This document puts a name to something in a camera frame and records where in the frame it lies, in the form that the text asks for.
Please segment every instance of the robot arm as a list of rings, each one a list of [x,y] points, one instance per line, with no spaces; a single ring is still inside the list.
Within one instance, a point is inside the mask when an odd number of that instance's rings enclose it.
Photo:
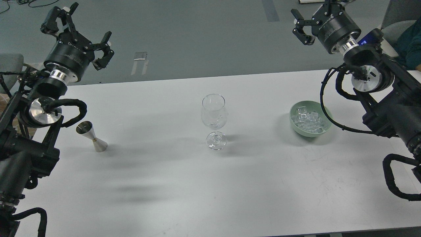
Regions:
[[[329,54],[343,55],[345,63],[336,69],[336,90],[346,99],[361,102],[366,111],[362,122],[371,131],[348,129],[336,123],[327,113],[325,115],[344,130],[401,138],[413,154],[413,159],[396,154],[388,155],[383,161],[386,184],[398,197],[421,201],[421,194],[405,194],[399,191],[390,168],[392,160],[411,164],[415,166],[414,175],[421,182],[421,84],[394,59],[382,53],[380,43],[383,34],[379,29],[372,30],[362,40],[356,41],[361,30],[346,14],[340,1],[325,0],[311,20],[304,20],[296,9],[291,12],[297,20],[293,33],[303,44],[311,45],[317,37]],[[304,26],[312,27],[312,36],[304,33]],[[355,95],[342,90],[346,73],[353,74]],[[327,75],[322,82],[322,108],[323,90],[330,76]],[[370,93],[381,91],[390,85],[393,90],[381,101],[377,102],[370,96]]]
[[[19,226],[17,220],[34,213],[41,214],[38,236],[45,236],[45,211],[34,208],[14,215],[15,206],[24,198],[23,190],[35,188],[37,179],[49,176],[58,162],[60,150],[54,145],[60,129],[77,123],[87,112],[83,101],[60,99],[67,91],[67,84],[80,81],[90,62],[100,70],[107,66],[114,55],[107,43],[111,32],[107,32],[100,43],[92,44],[76,31],[71,15],[77,6],[74,3],[69,10],[54,7],[42,24],[41,31],[57,39],[44,61],[45,69],[36,70],[27,66],[24,72],[0,73],[20,77],[19,90],[0,115],[0,236],[13,237]],[[56,35],[59,31],[58,18],[65,29]],[[94,51],[97,50],[104,52],[100,59],[95,59]],[[63,123],[60,106],[77,106],[80,114]],[[15,117],[27,127],[49,127],[43,141],[36,142],[28,136],[17,134],[12,126]]]

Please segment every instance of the gray floor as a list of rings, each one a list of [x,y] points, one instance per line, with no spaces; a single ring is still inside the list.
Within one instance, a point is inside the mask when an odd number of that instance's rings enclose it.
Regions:
[[[289,235],[289,236],[276,236],[276,237],[304,237],[304,236]],[[316,237],[330,237],[330,235],[317,234]],[[342,233],[342,237],[421,237],[421,227]]]
[[[60,0],[54,5],[70,6],[73,2]],[[365,35],[382,23],[388,2],[358,0],[347,5],[346,12]],[[52,6],[10,5],[10,10],[0,14],[0,52],[21,53],[26,63],[42,63],[56,41],[40,31]],[[115,51],[106,69],[96,71],[90,66],[79,84],[339,66],[341,55],[328,54],[318,41],[304,46],[292,34],[291,9],[310,19],[320,6],[299,4],[298,0],[79,1],[72,16],[76,30],[93,43],[111,31],[111,48]],[[6,7],[0,2],[0,11]],[[305,31],[310,34],[311,27],[305,27]],[[144,61],[136,66],[133,61],[135,52],[142,51],[148,53],[147,67]]]

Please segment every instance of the glass base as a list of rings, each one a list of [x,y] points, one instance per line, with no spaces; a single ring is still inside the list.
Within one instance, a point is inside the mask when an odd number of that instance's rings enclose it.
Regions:
[[[226,145],[226,136],[222,132],[211,132],[206,138],[206,143],[212,150],[221,150]]]

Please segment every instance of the metal jigger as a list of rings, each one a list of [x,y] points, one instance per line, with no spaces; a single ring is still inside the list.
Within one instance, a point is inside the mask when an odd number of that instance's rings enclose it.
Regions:
[[[103,140],[97,138],[95,136],[95,132],[93,131],[92,123],[89,121],[81,122],[76,127],[76,132],[80,135],[87,137],[92,140],[93,146],[95,147],[96,152],[103,152],[107,148],[108,144]]]

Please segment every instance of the gray chair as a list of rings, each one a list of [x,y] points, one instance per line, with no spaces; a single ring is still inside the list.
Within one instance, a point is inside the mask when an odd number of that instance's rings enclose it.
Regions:
[[[400,35],[421,17],[421,0],[390,0],[381,24],[384,39],[394,45]]]
[[[0,72],[20,72],[24,65],[24,57],[22,54],[0,54]],[[10,90],[18,77],[16,75],[5,75],[4,82]],[[5,94],[5,90],[0,86],[0,94]]]

